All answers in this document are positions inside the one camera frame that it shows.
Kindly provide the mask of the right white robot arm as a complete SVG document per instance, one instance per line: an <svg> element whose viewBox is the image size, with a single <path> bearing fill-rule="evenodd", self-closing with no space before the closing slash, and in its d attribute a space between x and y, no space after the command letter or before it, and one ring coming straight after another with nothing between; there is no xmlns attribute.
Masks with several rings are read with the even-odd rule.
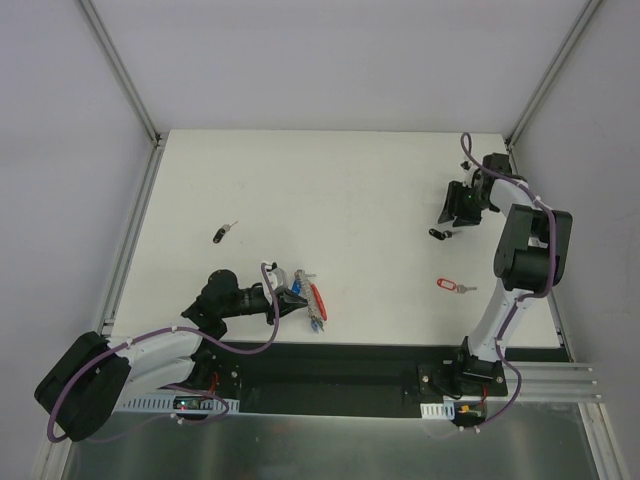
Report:
<svg viewBox="0 0 640 480"><path fill-rule="evenodd" d="M562 279L573 217L548 207L513 173L505 154L489 154L482 162L467 159L461 167L466 177L449 183L438 221L477 226L490 210L503 214L505 224L493 260L496 287L485 312L454 359L433 371L430 387L454 399L504 396L509 340L530 305Z"/></svg>

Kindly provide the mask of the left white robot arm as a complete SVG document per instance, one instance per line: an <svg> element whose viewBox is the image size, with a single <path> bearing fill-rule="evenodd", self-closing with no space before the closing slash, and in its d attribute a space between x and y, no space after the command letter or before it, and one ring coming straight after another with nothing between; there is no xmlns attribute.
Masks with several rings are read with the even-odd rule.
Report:
<svg viewBox="0 0 640 480"><path fill-rule="evenodd" d="M48 413L46 435L53 443L80 442L95 434L121 404L151 390L204 387L210 363L207 346L240 354L222 341L226 319L263 314L278 328L282 317L307 308L315 299L302 270L289 282L275 264L261 266L261 281L240 288L230 270L214 271L181 316L185 326L163 327L136 337L105 338L95 331L80 335L34 392Z"/></svg>

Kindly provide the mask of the red handled keyring carabiner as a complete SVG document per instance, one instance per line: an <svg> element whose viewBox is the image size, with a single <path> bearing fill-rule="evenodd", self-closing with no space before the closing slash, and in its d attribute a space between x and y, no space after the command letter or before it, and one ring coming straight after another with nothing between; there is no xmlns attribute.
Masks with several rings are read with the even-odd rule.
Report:
<svg viewBox="0 0 640 480"><path fill-rule="evenodd" d="M324 331L324 325L328 321L328 314L320 291L312 281L314 274L308 274L305 270L298 269L294 272L292 292L303 297L307 301L307 312L312 330L319 334Z"/></svg>

